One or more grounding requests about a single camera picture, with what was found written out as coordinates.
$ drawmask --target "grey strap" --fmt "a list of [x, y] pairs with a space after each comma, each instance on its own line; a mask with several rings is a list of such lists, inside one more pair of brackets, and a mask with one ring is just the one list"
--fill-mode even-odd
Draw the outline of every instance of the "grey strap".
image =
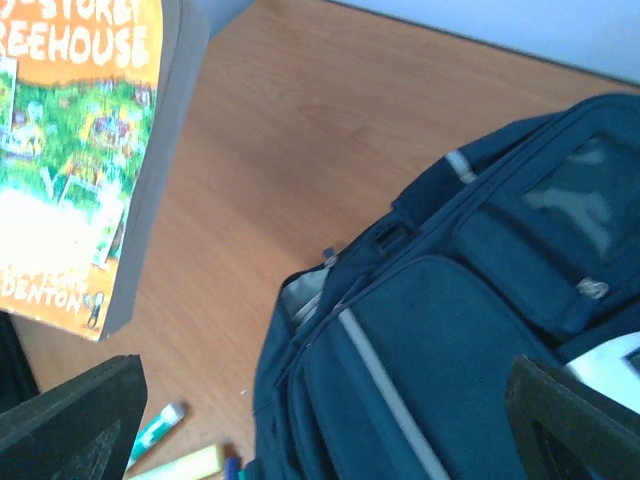
[[460, 153], [460, 150], [453, 150], [452, 152], [447, 153], [444, 158], [447, 159], [451, 168], [453, 168], [460, 181], [465, 185], [469, 185], [478, 178], [478, 176], [473, 173], [469, 160]]
[[418, 457], [429, 478], [431, 480], [450, 480], [449, 475], [444, 470], [431, 445], [429, 445], [429, 442], [424, 438], [424, 435], [422, 435], [418, 425], [416, 425], [415, 420], [409, 413], [398, 390], [396, 390], [396, 387], [391, 382], [378, 355], [362, 331], [362, 328], [360, 328], [351, 310], [343, 310], [340, 312], [338, 318], [355, 345], [356, 350], [358, 350], [358, 353], [362, 357], [367, 370], [369, 370], [393, 418], [398, 422], [400, 430], [402, 430], [407, 442]]

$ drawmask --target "pen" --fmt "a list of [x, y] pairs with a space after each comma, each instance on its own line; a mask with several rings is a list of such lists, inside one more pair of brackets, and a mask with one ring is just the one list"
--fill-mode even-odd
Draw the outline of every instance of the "pen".
[[240, 470], [240, 459], [237, 457], [227, 458], [224, 462], [224, 480], [238, 480]]
[[184, 418], [185, 409], [179, 403], [170, 403], [162, 409], [160, 414], [151, 420], [136, 436], [131, 449], [131, 456], [127, 464], [129, 470], [138, 459], [147, 453], [158, 441]]

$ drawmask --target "teal marker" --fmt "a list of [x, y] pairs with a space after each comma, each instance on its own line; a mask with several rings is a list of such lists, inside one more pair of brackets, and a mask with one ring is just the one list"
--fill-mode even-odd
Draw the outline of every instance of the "teal marker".
[[179, 403], [170, 403], [162, 409], [160, 414], [144, 427], [136, 440], [127, 464], [129, 470], [138, 459], [147, 453], [158, 441], [184, 418], [185, 409]]

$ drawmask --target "orange book cover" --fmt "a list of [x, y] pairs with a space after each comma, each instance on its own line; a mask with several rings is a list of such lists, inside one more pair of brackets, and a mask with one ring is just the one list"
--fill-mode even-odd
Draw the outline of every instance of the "orange book cover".
[[0, 22], [0, 308], [97, 340], [151, 135], [161, 0], [6, 0]]

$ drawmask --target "wooden desk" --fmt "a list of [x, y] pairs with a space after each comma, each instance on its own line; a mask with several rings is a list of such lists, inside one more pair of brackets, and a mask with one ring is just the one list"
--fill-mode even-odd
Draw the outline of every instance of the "wooden desk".
[[443, 153], [623, 88], [320, 0], [258, 0], [211, 43], [133, 322], [101, 344], [16, 322], [42, 389], [139, 353], [144, 421], [180, 398], [193, 412], [137, 471], [223, 440], [251, 457], [253, 372], [286, 276]]

